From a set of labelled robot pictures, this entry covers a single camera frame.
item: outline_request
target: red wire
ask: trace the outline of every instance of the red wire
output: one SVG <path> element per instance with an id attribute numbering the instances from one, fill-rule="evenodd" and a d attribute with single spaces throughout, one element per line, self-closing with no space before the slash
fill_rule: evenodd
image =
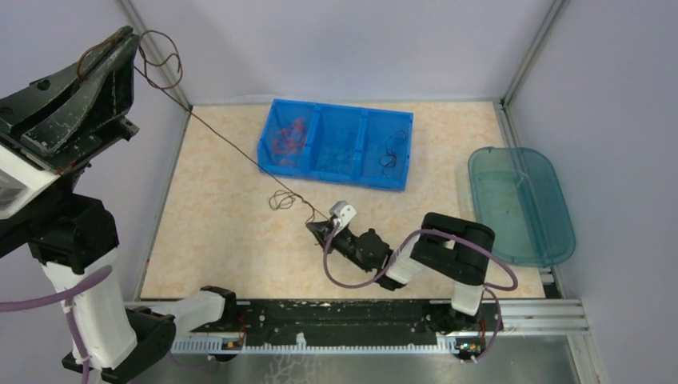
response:
<path id="1" fill-rule="evenodd" d="M 275 133 L 273 140 L 273 154 L 282 155 L 283 158 L 277 163 L 279 166 L 295 166 L 288 155 L 299 154 L 306 144 L 306 128 L 304 118 L 294 120 L 291 126 L 287 126 Z"/>

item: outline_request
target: metal pole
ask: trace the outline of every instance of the metal pole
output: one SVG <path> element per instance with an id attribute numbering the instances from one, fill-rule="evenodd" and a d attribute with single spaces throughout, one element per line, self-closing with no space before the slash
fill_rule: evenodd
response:
<path id="1" fill-rule="evenodd" d="M 511 105 L 511 102 L 513 102 L 518 89 L 523 84 L 523 81 L 527 77 L 529 71 L 532 69 L 537 56 L 544 49 L 546 39 L 550 35 L 555 21 L 563 13 L 563 10 L 565 9 L 565 6 L 568 5 L 568 3 L 569 0 L 555 0 L 551 5 L 551 8 L 546 14 L 546 18 L 541 23 L 539 31 L 536 33 L 536 36 L 529 47 L 528 53 L 523 58 L 523 62 L 520 64 L 518 71 L 513 76 L 513 80 L 511 80 L 508 90 L 506 90 L 503 103 L 505 107 L 508 108 Z"/>

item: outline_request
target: brown wire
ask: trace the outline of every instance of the brown wire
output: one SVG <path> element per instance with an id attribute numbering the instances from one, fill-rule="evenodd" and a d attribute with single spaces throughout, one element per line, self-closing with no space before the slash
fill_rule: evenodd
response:
<path id="1" fill-rule="evenodd" d="M 164 60 L 162 60 L 161 62 L 158 62 L 158 63 L 156 63 L 156 62 L 151 62 L 151 61 L 148 59 L 148 57 L 146 56 L 146 52 L 144 51 L 144 49 L 142 48 L 142 45 L 141 45 L 141 40 L 142 40 L 144 37 L 146 37 L 147 35 L 149 35 L 149 34 L 158 34 L 158 35 L 160 35 L 160 36 L 166 38 L 166 39 L 169 41 L 169 43 L 172 44 L 172 47 L 174 48 L 174 52 L 173 52 L 172 54 L 169 54 L 169 56 L 167 56 L 167 57 L 166 57 Z M 104 40 L 103 42 L 100 42 L 100 43 L 98 43 L 96 46 L 92 46 L 91 48 L 89 48 L 88 50 L 86 50 L 85 53 L 83 53 L 82 56 L 80 56 L 80 58 L 79 58 L 78 61 L 77 61 L 76 66 L 75 66 L 75 69 L 76 69 L 76 75 L 78 76 L 78 78 L 80 78 L 81 80 L 83 79 L 83 77 L 82 77 L 81 74 L 80 74 L 80 67 L 81 67 L 81 65 L 82 65 L 82 61 L 85 59 L 85 57 L 86 57 L 88 54 L 90 54 L 93 50 L 96 50 L 96 49 L 97 49 L 98 47 L 100 47 L 100 46 L 104 46 L 105 44 L 112 44 L 112 43 L 115 43 L 115 42 L 117 42 L 117 41 L 119 41 L 119 40 L 120 40 L 119 37 L 107 38 L 107 39 Z M 149 84 L 152 88 L 154 88 L 154 89 L 156 89 L 156 90 L 160 90 L 160 91 L 161 91 L 163 94 L 165 94 L 165 96 L 167 96 L 170 100 L 172 100 L 173 102 L 175 102 L 175 103 L 176 103 L 178 106 L 180 106 L 183 110 L 185 110 L 185 111 L 188 112 L 191 116 L 193 116 L 195 119 L 197 119 L 199 122 L 201 122 L 202 125 L 205 126 L 208 130 L 212 131 L 213 134 L 215 134 L 217 137 L 219 137 L 219 138 L 220 138 L 221 140 L 223 140 L 224 142 L 226 142 L 226 143 L 228 143 L 229 145 L 231 145 L 231 146 L 232 146 L 236 151 L 238 151 L 238 153 L 240 153 L 244 158 L 246 158 L 247 160 L 249 160 L 250 162 L 252 162 L 255 166 L 257 166 L 257 167 L 259 168 L 259 170 L 261 170 L 261 172 L 263 172 L 263 173 L 269 175 L 273 180 L 275 180 L 275 182 L 277 182 L 278 184 L 280 184 L 280 186 L 282 186 L 282 187 L 284 188 L 284 190 L 277 190 L 277 191 L 276 191 L 275 193 L 273 193 L 273 195 L 269 198 L 269 206 L 270 206 L 270 208 L 271 208 L 272 210 L 287 210 L 287 209 L 289 209 L 289 208 L 292 207 L 292 205 L 297 201 L 297 198 L 298 198 L 299 200 L 301 200 L 302 203 L 306 204 L 307 206 L 309 206 L 309 207 L 311 208 L 311 216 L 306 220 L 307 223 L 308 223 L 308 222 L 311 222 L 311 221 L 313 221 L 313 220 L 315 220 L 316 214 L 319 214 L 320 216 L 322 216 L 323 218 L 325 218 L 325 220 L 328 220 L 327 216 L 325 216 L 322 212 L 320 212 L 318 209 L 316 209 L 316 207 L 313 206 L 313 204 L 311 204 L 310 202 L 308 202 L 306 199 L 304 199 L 303 196 L 301 196 L 301 195 L 298 194 L 297 192 L 294 192 L 294 191 L 293 191 L 291 188 L 289 188 L 285 183 L 283 183 L 282 181 L 280 181 L 280 179 L 278 179 L 277 177 L 275 177 L 275 176 L 274 176 L 273 174 L 271 174 L 268 170 L 264 169 L 264 168 L 263 168 L 256 160 L 254 160 L 254 159 L 251 158 L 248 154 L 246 154 L 245 151 L 241 150 L 240 147 L 237 146 L 234 142 L 231 142 L 231 141 L 230 141 L 228 138 L 226 138 L 224 135 L 222 135 L 222 134 L 220 134 L 219 132 L 217 132 L 217 130 L 215 130 L 215 129 L 214 129 L 210 124 L 208 124 L 203 118 L 201 118 L 200 116 L 196 115 L 190 108 L 184 106 L 179 100 L 177 100 L 174 96 L 172 96 L 169 92 L 167 92 L 168 90 L 171 90 L 171 89 L 173 89 L 174 87 L 178 86 L 178 85 L 179 85 L 179 82 L 183 79 L 183 76 L 184 76 L 184 69 L 183 69 L 184 67 L 183 67 L 183 65 L 181 64 L 181 56 L 179 56 L 179 49 L 177 48 L 177 44 L 174 42 L 174 40 L 173 40 L 170 36 L 168 36 L 168 35 L 165 34 L 165 33 L 160 32 L 160 31 L 157 31 L 157 30 L 147 30 L 147 31 L 145 31 L 145 32 L 143 32 L 142 34 L 139 35 L 139 42 L 140 42 L 140 44 L 139 44 L 139 47 L 138 47 L 138 52 L 139 52 L 139 56 L 142 58 L 142 60 L 143 60 L 143 62 L 144 62 L 144 66 L 143 66 L 143 70 L 140 70 L 138 66 L 134 66 L 134 69 L 135 69 L 135 70 L 136 70 L 136 71 L 137 71 L 137 72 L 138 72 L 138 73 L 146 80 L 146 82 L 148 82 L 148 84 Z M 159 67 L 161 67 L 161 66 L 166 65 L 167 62 L 168 62 L 172 57 L 177 58 L 177 73 L 179 74 L 179 78 L 177 79 L 176 82 L 174 82 L 174 84 L 171 84 L 171 85 L 169 85 L 169 86 L 159 86 L 156 82 L 154 82 L 154 81 L 150 78 L 149 73 L 148 73 L 149 66 L 152 66 L 152 67 L 154 67 L 154 68 L 159 68 Z"/>
<path id="2" fill-rule="evenodd" d="M 146 52 L 144 51 L 144 48 L 142 46 L 143 39 L 146 36 L 148 36 L 149 34 L 159 34 L 163 38 L 166 38 L 169 41 L 169 43 L 172 44 L 172 47 L 174 48 L 174 52 L 169 54 L 169 56 L 167 56 L 165 58 L 165 60 L 163 60 L 161 62 L 151 62 L 146 57 Z M 174 43 L 174 40 L 172 40 L 172 38 L 170 36 L 168 36 L 167 34 L 165 34 L 163 32 L 160 32 L 158 30 L 147 30 L 144 33 L 139 35 L 139 48 L 138 48 L 138 50 L 139 50 L 139 56 L 142 57 L 142 60 L 144 62 L 144 70 L 143 70 L 143 72 L 140 72 L 140 73 L 142 73 L 142 76 L 146 79 L 146 81 L 149 83 L 150 86 L 152 86 L 156 90 L 171 90 L 175 86 L 179 85 L 179 82 L 181 82 L 181 80 L 184 78 L 184 67 L 181 65 L 181 58 L 179 57 L 179 49 L 177 48 L 177 44 Z M 167 62 L 172 57 L 177 58 L 177 74 L 179 75 L 179 77 L 177 78 L 177 81 L 174 82 L 174 84 L 172 84 L 172 85 L 159 86 L 156 82 L 154 82 L 153 80 L 150 79 L 150 76 L 148 74 L 148 67 L 152 66 L 154 68 L 160 68 L 161 66 L 164 66 L 165 64 L 167 64 Z"/>
<path id="3" fill-rule="evenodd" d="M 84 80 L 85 79 L 85 76 L 82 75 L 81 67 L 82 67 L 82 62 L 85 61 L 85 58 L 87 57 L 88 54 L 91 54 L 92 52 L 101 48 L 102 46 L 106 46 L 106 45 L 109 45 L 109 44 L 113 44 L 115 42 L 119 42 L 121 39 L 122 39 L 122 37 L 120 37 L 120 36 L 111 36 L 111 37 L 107 38 L 106 40 L 104 40 L 103 42 L 100 42 L 95 46 L 91 46 L 88 50 L 83 52 L 82 55 L 80 55 L 80 58 L 78 59 L 78 61 L 75 64 L 75 75 L 78 76 L 78 80 Z"/>

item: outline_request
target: electrical cable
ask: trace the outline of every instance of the electrical cable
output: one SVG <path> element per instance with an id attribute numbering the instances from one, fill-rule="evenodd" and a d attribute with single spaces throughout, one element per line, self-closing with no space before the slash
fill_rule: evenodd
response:
<path id="1" fill-rule="evenodd" d="M 144 51 L 144 49 L 143 49 L 143 47 L 142 47 L 141 40 L 142 40 L 143 38 L 145 38 L 146 36 L 150 35 L 150 34 L 157 34 L 157 35 L 160 35 L 160 36 L 166 38 L 166 39 L 169 41 L 169 43 L 172 45 L 172 48 L 173 48 L 173 50 L 174 50 L 174 52 L 172 52 L 171 54 L 169 54 L 169 55 L 168 55 L 164 60 L 162 60 L 161 62 L 151 62 L 151 61 L 148 59 L 148 57 L 146 56 L 146 52 Z M 88 50 L 86 50 L 86 51 L 80 56 L 80 58 L 78 59 L 78 61 L 76 62 L 75 68 L 76 68 L 76 75 L 78 76 L 78 78 L 79 78 L 80 80 L 83 80 L 83 79 L 85 78 L 84 76 L 81 75 L 81 73 L 80 73 L 80 68 L 81 68 L 81 66 L 82 66 L 82 61 L 85 59 L 85 57 L 86 57 L 88 54 L 90 54 L 92 51 L 96 50 L 96 49 L 97 49 L 98 47 L 100 47 L 100 46 L 104 46 L 105 44 L 112 44 L 112 43 L 115 43 L 115 42 L 117 42 L 117 41 L 119 41 L 119 40 L 120 40 L 119 37 L 107 38 L 107 39 L 104 40 L 103 42 L 100 42 L 100 43 L 98 43 L 97 45 L 92 46 L 92 47 L 90 47 Z M 217 130 L 215 130 L 215 129 L 214 129 L 210 124 L 208 124 L 203 118 L 201 118 L 200 116 L 196 115 L 190 108 L 184 106 L 179 100 L 177 100 L 174 96 L 172 96 L 169 92 L 167 92 L 168 90 L 171 90 L 171 89 L 175 88 L 176 86 L 178 86 L 178 85 L 179 85 L 179 82 L 183 79 L 183 76 L 184 76 L 184 66 L 183 66 L 183 64 L 181 63 L 181 55 L 179 54 L 179 49 L 177 48 L 177 44 L 174 42 L 174 40 L 173 40 L 169 35 L 167 35 L 167 34 L 165 34 L 165 33 L 163 33 L 163 32 L 160 32 L 160 31 L 158 31 L 158 30 L 146 30 L 146 31 L 142 32 L 142 33 L 139 35 L 139 42 L 140 42 L 140 43 L 139 43 L 139 47 L 138 47 L 138 52 L 139 52 L 139 56 L 142 58 L 142 61 L 143 61 L 143 70 L 140 69 L 138 66 L 134 66 L 134 69 L 135 69 L 135 70 L 136 70 L 136 71 L 137 71 L 137 72 L 138 72 L 138 73 L 146 80 L 146 82 L 149 84 L 149 86 L 151 86 L 151 88 L 154 88 L 154 89 L 156 89 L 156 90 L 160 90 L 160 91 L 161 91 L 163 94 L 165 94 L 165 96 L 167 96 L 170 100 L 172 100 L 173 102 L 175 102 L 178 106 L 180 106 L 183 110 L 185 110 L 185 111 L 186 111 L 188 114 L 190 114 L 193 118 L 195 118 L 195 119 L 198 120 L 200 123 L 202 123 L 202 125 L 205 126 L 208 130 L 210 130 L 213 134 L 215 134 L 217 137 L 219 137 L 219 138 L 220 138 L 221 140 L 223 140 L 224 142 L 228 143 L 228 144 L 229 144 L 230 146 L 232 146 L 239 154 L 241 154 L 244 158 L 246 158 L 246 159 L 249 160 L 251 163 L 253 163 L 255 166 L 257 166 L 257 168 L 258 168 L 261 172 L 263 172 L 263 173 L 267 174 L 269 177 L 271 177 L 271 178 L 272 178 L 275 182 L 277 182 L 277 183 L 278 183 L 285 191 L 287 191 L 287 193 L 289 194 L 289 196 L 292 197 L 292 200 L 291 200 L 292 203 L 294 203 L 294 202 L 296 201 L 295 198 L 299 198 L 299 200 L 300 200 L 302 203 L 306 204 L 306 205 L 312 210 L 312 214 L 311 214 L 311 216 L 309 217 L 309 219 L 306 220 L 306 222 L 310 222 L 310 221 L 312 221 L 312 220 L 315 220 L 315 214 L 319 214 L 319 215 L 320 215 L 321 217 L 323 217 L 325 220 L 328 219 L 327 216 L 325 216 L 322 212 L 320 212 L 320 211 L 319 211 L 313 204 L 311 204 L 308 200 L 306 200 L 305 198 L 303 198 L 303 196 L 301 196 L 300 194 L 298 194 L 297 192 L 295 192 L 294 190 L 292 190 L 291 188 L 289 188 L 285 183 L 283 183 L 282 181 L 280 181 L 279 178 L 277 178 L 276 176 L 274 176 L 273 174 L 271 174 L 268 170 L 264 169 L 264 168 L 263 168 L 256 160 L 254 160 L 252 157 L 250 157 L 248 154 L 246 154 L 245 151 L 243 151 L 242 149 L 240 149 L 240 147 L 239 147 L 238 145 L 236 145 L 234 142 L 230 141 L 230 140 L 229 140 L 228 138 L 226 138 L 224 135 L 222 135 L 222 134 L 220 134 L 219 132 L 217 132 Z M 177 59 L 177 74 L 178 74 L 178 79 L 177 79 L 173 84 L 171 84 L 171 85 L 169 85 L 169 86 L 160 86 L 160 85 L 158 85 L 153 79 L 150 78 L 150 75 L 149 75 L 149 73 L 148 73 L 148 72 L 149 72 L 149 66 L 152 66 L 152 67 L 154 67 L 154 68 L 162 67 L 162 66 L 166 65 L 167 62 L 168 62 L 171 58 L 176 58 L 176 59 Z M 275 205 L 272 206 L 271 203 L 270 203 L 270 201 L 271 201 L 271 199 L 269 199 L 269 206 L 271 206 L 271 209 L 272 209 L 272 210 L 280 210 L 280 209 L 283 209 L 283 210 L 284 210 L 284 209 L 289 209 L 289 208 L 281 208 L 281 207 L 273 208 Z"/>
<path id="2" fill-rule="evenodd" d="M 497 284 L 493 284 L 493 283 L 491 283 L 491 282 L 486 282 L 485 284 L 483 284 L 484 291 L 487 292 L 490 296 L 492 296 L 492 297 L 494 298 L 494 302 L 497 304 L 497 324 L 495 325 L 495 328 L 494 328 L 494 334 L 493 334 L 492 337 L 489 339 L 489 342 L 488 342 L 487 346 L 483 349 L 483 351 L 481 352 L 481 354 L 479 354 L 478 357 L 473 358 L 473 359 L 471 359 L 471 360 L 464 360 L 464 362 L 473 362 L 473 363 L 477 364 L 477 363 L 480 362 L 483 358 L 485 358 L 485 356 L 487 355 L 487 353 L 492 349 L 492 346 L 494 345 L 495 339 L 497 338 L 497 334 L 499 333 L 499 329 L 500 329 L 500 326 L 501 326 L 501 306 L 500 306 L 500 304 L 499 304 L 499 298 L 498 298 L 497 295 L 496 295 L 493 291 L 491 291 L 489 288 L 493 288 L 493 289 L 495 289 L 495 290 L 504 290 L 504 291 L 515 290 L 515 289 L 518 288 L 518 277 L 517 277 L 516 274 L 511 270 L 511 268 L 509 267 L 508 264 L 506 264 L 505 262 L 501 261 L 501 260 L 500 260 L 495 254 L 493 254 L 492 252 L 486 250 L 485 248 L 483 248 L 483 247 L 477 245 L 477 244 L 474 243 L 474 242 L 470 242 L 469 240 L 466 240 L 465 238 L 459 238 L 459 237 L 457 237 L 457 236 L 455 236 L 455 235 L 453 235 L 453 234 L 446 234 L 445 232 L 442 232 L 442 231 L 439 231 L 439 230 L 424 230 L 424 229 L 422 229 L 422 230 L 415 230 L 414 232 L 412 232 L 411 234 L 409 234 L 408 237 L 405 238 L 405 240 L 402 242 L 402 244 L 397 248 L 397 250 L 393 251 L 393 254 L 392 254 L 391 257 L 389 258 L 389 260 L 388 260 L 388 262 L 386 263 L 386 265 L 384 266 L 384 268 L 383 268 L 382 270 L 380 270 L 373 278 L 371 278 L 371 279 L 368 280 L 367 282 L 363 282 L 363 283 L 360 283 L 360 284 L 353 284 L 353 285 L 345 284 L 345 283 L 343 283 L 343 282 L 339 282 L 338 280 L 336 280 L 336 279 L 331 275 L 331 273 L 329 272 L 328 265 L 327 265 L 327 257 L 328 257 L 328 255 L 329 255 L 329 247 L 330 247 L 330 243 L 331 243 L 332 240 L 334 239 L 334 236 L 337 235 L 337 229 L 338 229 L 338 226 L 335 226 L 335 227 L 332 229 L 332 231 L 329 233 L 327 239 L 325 240 L 325 246 L 323 247 L 322 265 L 323 265 L 323 269 L 325 270 L 325 275 L 327 276 L 327 278 L 328 278 L 331 282 L 333 282 L 334 284 L 336 284 L 336 285 L 338 285 L 338 286 L 340 286 L 340 287 L 342 287 L 342 288 L 346 288 L 346 289 L 357 289 L 357 288 L 362 288 L 362 287 L 368 286 L 369 284 L 372 284 L 373 282 L 375 282 L 376 280 L 378 280 L 381 276 L 383 276 L 384 274 L 386 274 L 386 272 L 389 270 L 389 268 L 390 268 L 390 267 L 393 265 L 393 263 L 397 260 L 398 254 L 403 250 L 403 248 L 405 248 L 405 246 L 407 246 L 407 244 L 409 243 L 409 241 L 410 241 L 412 238 L 414 238 L 415 236 L 420 235 L 420 234 L 432 234 L 432 235 L 434 235 L 434 236 L 439 236 L 439 237 L 446 238 L 446 239 L 451 240 L 451 241 L 454 241 L 454 242 L 458 242 L 458 243 L 460 243 L 462 246 L 467 246 L 468 248 L 470 248 L 470 249 L 472 249 L 472 250 L 475 250 L 476 252 L 478 252 L 478 253 L 484 255 L 486 258 L 489 258 L 489 259 L 492 260 L 493 262 L 497 263 L 504 271 L 506 271 L 506 273 L 508 274 L 508 276 L 511 278 L 512 284 L 511 284 L 510 286 L 498 286 Z"/>
<path id="3" fill-rule="evenodd" d="M 164 38 L 167 38 L 167 40 L 169 40 L 169 42 L 172 44 L 172 47 L 174 48 L 174 52 L 173 52 L 172 54 L 170 54 L 167 58 L 165 58 L 165 60 L 163 60 L 162 62 L 159 62 L 159 63 L 152 63 L 152 62 L 150 62 L 149 59 L 146 57 L 146 53 L 143 53 L 142 45 L 139 44 L 139 55 L 142 57 L 142 60 L 143 60 L 143 62 L 144 62 L 144 70 L 140 70 L 139 67 L 137 67 L 137 66 L 134 66 L 134 69 L 135 69 L 135 70 L 136 70 L 136 71 L 137 71 L 137 72 L 138 72 L 138 73 L 146 80 L 146 82 L 148 82 L 148 84 L 149 84 L 152 88 L 154 88 L 154 89 L 156 89 L 156 90 L 160 90 L 160 91 L 161 91 L 163 94 L 165 94 L 165 96 L 167 96 L 170 100 L 172 100 L 173 102 L 175 102 L 175 103 L 176 103 L 178 106 L 180 106 L 183 110 L 185 110 L 186 112 L 188 112 L 193 118 L 195 118 L 195 119 L 198 120 L 200 123 L 202 123 L 202 125 L 205 126 L 208 130 L 210 130 L 213 134 L 215 134 L 215 135 L 216 135 L 217 137 L 219 137 L 221 140 L 223 140 L 224 142 L 226 142 L 226 143 L 228 143 L 230 146 L 232 146 L 239 154 L 241 154 L 244 158 L 246 158 L 247 160 L 249 160 L 249 162 L 251 162 L 251 163 L 253 163 L 255 166 L 257 166 L 257 168 L 258 168 L 261 172 L 267 174 L 267 175 L 268 175 L 269 177 L 271 177 L 275 182 L 277 182 L 280 186 L 282 186 L 282 188 L 283 188 L 284 190 L 286 190 L 290 196 L 292 196 L 292 197 L 297 197 L 297 198 L 299 198 L 299 200 L 301 200 L 302 203 L 306 204 L 306 205 L 312 210 L 312 212 L 313 212 L 312 215 L 309 217 L 309 219 L 308 219 L 306 222 L 309 222 L 309 221 L 314 220 L 314 219 L 315 219 L 315 214 L 319 214 L 321 217 L 323 217 L 323 218 L 325 218 L 325 220 L 327 220 L 327 219 L 328 219 L 327 216 L 325 216 L 322 212 L 320 212 L 320 211 L 319 211 L 313 204 L 311 204 L 309 201 L 307 201 L 306 199 L 304 199 L 303 196 L 301 196 L 300 194 L 298 194 L 297 192 L 295 192 L 294 190 L 292 190 L 291 188 L 289 188 L 285 183 L 283 183 L 282 181 L 280 181 L 279 178 L 277 178 L 276 176 L 274 176 L 273 174 L 271 174 L 268 170 L 264 169 L 264 168 L 263 168 L 256 160 L 254 160 L 252 157 L 250 157 L 248 154 L 246 154 L 245 151 L 243 151 L 242 149 L 240 149 L 240 147 L 239 147 L 238 145 L 236 145 L 234 142 L 230 141 L 230 140 L 229 140 L 228 138 L 226 138 L 224 135 L 222 135 L 222 134 L 220 134 L 219 132 L 217 132 L 217 130 L 215 130 L 215 129 L 214 129 L 210 124 L 208 124 L 203 118 L 201 118 L 200 116 L 196 115 L 190 108 L 187 108 L 186 106 L 184 106 L 183 104 L 181 104 L 180 101 L 178 101 L 174 96 L 172 96 L 169 92 L 167 92 L 167 90 L 172 89 L 172 88 L 178 86 L 179 82 L 181 81 L 181 79 L 182 79 L 182 77 L 183 77 L 184 70 L 183 70 L 183 65 L 181 64 L 181 56 L 179 55 L 179 50 L 178 50 L 178 48 L 177 48 L 177 45 L 174 43 L 174 40 L 173 40 L 170 36 L 168 36 L 167 34 L 164 34 L 164 33 L 162 33 L 162 32 L 159 32 L 159 31 L 156 31 L 156 30 L 147 30 L 146 32 L 144 32 L 144 33 L 142 33 L 142 34 L 139 35 L 140 41 L 141 41 L 142 38 L 144 38 L 145 36 L 147 36 L 148 33 L 159 34 L 159 35 L 163 36 Z M 148 65 L 155 66 L 155 67 L 164 66 L 164 65 L 170 60 L 170 58 L 172 58 L 172 57 L 177 58 L 177 73 L 179 74 L 179 79 L 178 79 L 176 82 L 174 82 L 174 84 L 172 84 L 171 86 L 159 86 L 155 81 L 153 81 L 153 80 L 150 78 L 150 76 L 149 76 L 149 74 L 148 74 L 148 67 L 147 67 L 147 66 L 148 66 Z M 280 207 L 278 207 L 278 208 L 275 208 L 275 209 L 274 209 L 274 208 L 272 207 L 271 209 L 273 209 L 273 210 L 279 210 L 279 209 L 286 209 L 286 208 L 280 208 Z"/>
<path id="4" fill-rule="evenodd" d="M 68 290 L 63 290 L 62 292 L 57 292 L 56 294 L 51 294 L 42 298 L 33 298 L 31 300 L 25 300 L 21 302 L 0 302 L 0 312 L 32 310 L 33 308 L 48 306 L 50 304 L 64 300 L 64 307 L 68 308 L 68 311 L 66 312 L 66 322 L 68 323 L 70 334 L 73 336 L 75 347 L 78 349 L 78 353 L 82 357 L 82 378 L 80 383 L 87 384 L 87 382 L 90 380 L 90 357 L 87 353 L 85 342 L 82 340 L 82 335 L 78 329 L 78 324 L 75 322 L 75 316 L 73 314 L 72 308 L 73 299 L 76 295 L 85 292 L 100 282 L 103 282 L 112 272 L 112 266 L 103 266 L 99 270 L 94 271 L 94 273 L 92 273 L 90 276 L 83 278 L 78 284 L 72 288 L 69 288 Z"/>
<path id="5" fill-rule="evenodd" d="M 108 277 L 111 272 L 113 272 L 113 267 L 103 266 L 90 276 L 83 278 L 78 284 L 76 284 L 73 288 L 69 288 L 68 290 L 63 290 L 61 292 L 57 292 L 56 294 L 50 294 L 42 298 L 32 298 L 31 300 L 25 300 L 21 302 L 0 302 L 0 312 L 32 310 L 33 308 L 48 306 L 68 298 L 72 298 L 75 295 L 81 294 L 89 288 L 96 286 L 98 283 L 102 282 L 106 277 Z"/>
<path id="6" fill-rule="evenodd" d="M 376 275 L 374 275 L 373 278 L 371 278 L 370 280 L 368 280 L 366 282 L 362 282 L 360 284 L 345 284 L 343 282 L 339 282 L 338 280 L 336 280 L 334 278 L 334 276 L 332 276 L 332 274 L 329 272 L 329 268 L 328 268 L 328 264 L 327 264 L 327 258 L 329 256 L 329 248 L 330 248 L 330 245 L 332 243 L 332 240 L 334 239 L 334 236 L 337 235 L 337 228 L 338 227 L 335 226 L 332 229 L 332 231 L 329 233 L 329 236 L 327 237 L 327 239 L 325 240 L 325 246 L 323 247 L 322 266 L 323 266 L 323 269 L 325 270 L 325 276 L 327 276 L 327 278 L 331 282 L 340 286 L 341 288 L 346 288 L 346 289 L 349 289 L 349 290 L 355 290 L 355 289 L 358 289 L 358 288 L 363 288 L 363 287 L 366 287 L 366 286 L 372 284 L 373 282 L 375 282 L 376 280 L 381 278 L 381 276 L 384 276 L 386 274 L 386 272 L 388 272 L 389 268 L 393 265 L 393 263 L 396 262 L 397 255 L 403 250 L 403 248 L 405 248 L 405 246 L 407 246 L 408 242 L 412 238 L 414 238 L 415 236 L 420 235 L 420 234 L 432 234 L 434 236 L 439 236 L 439 237 L 442 237 L 442 238 L 446 238 L 448 240 L 452 240 L 454 242 L 458 242 L 462 246 L 467 246 L 468 248 L 475 250 L 476 252 L 482 254 L 486 258 L 489 258 L 493 262 L 497 263 L 501 267 L 501 269 L 506 271 L 508 276 L 511 278 L 512 285 L 511 286 L 498 286 L 496 284 L 492 284 L 491 282 L 486 282 L 485 286 L 487 286 L 488 288 L 493 288 L 493 289 L 496 289 L 496 290 L 506 290 L 506 291 L 515 290 L 516 288 L 518 288 L 518 277 L 511 270 L 511 268 L 509 267 L 508 264 L 501 261 L 497 256 L 495 256 L 491 252 L 487 251 L 485 248 L 478 246 L 474 242 L 470 242 L 469 240 L 466 240 L 464 238 L 459 238 L 459 237 L 457 237 L 453 234 L 446 234 L 445 232 L 442 232 L 442 231 L 439 231 L 439 230 L 415 230 L 414 232 L 409 234 L 407 238 L 405 238 L 405 240 L 397 248 L 397 250 L 395 250 L 393 252 L 393 255 L 391 255 L 389 260 L 386 262 L 386 265 L 384 266 L 384 268 L 382 268 Z"/>
<path id="7" fill-rule="evenodd" d="M 394 142 L 391 145 L 391 148 L 389 148 L 389 142 L 392 139 L 394 139 L 398 134 L 402 134 L 403 137 L 400 140 Z M 383 154 L 379 157 L 379 165 L 383 167 L 381 168 L 381 173 L 386 178 L 389 178 L 389 176 L 386 174 L 386 168 L 394 168 L 398 163 L 398 154 L 396 153 L 395 150 L 393 150 L 393 147 L 405 141 L 407 141 L 407 134 L 403 130 L 398 130 L 396 133 L 392 134 L 389 138 L 386 139 L 386 142 L 384 143 L 384 147 L 386 148 L 386 154 Z"/>

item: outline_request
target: teal plastic container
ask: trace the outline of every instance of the teal plastic container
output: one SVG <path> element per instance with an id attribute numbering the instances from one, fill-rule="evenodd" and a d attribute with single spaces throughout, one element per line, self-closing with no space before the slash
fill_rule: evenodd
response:
<path id="1" fill-rule="evenodd" d="M 576 240 L 551 162 L 528 148 L 481 148 L 469 158 L 476 220 L 497 235 L 493 253 L 516 266 L 554 266 Z"/>

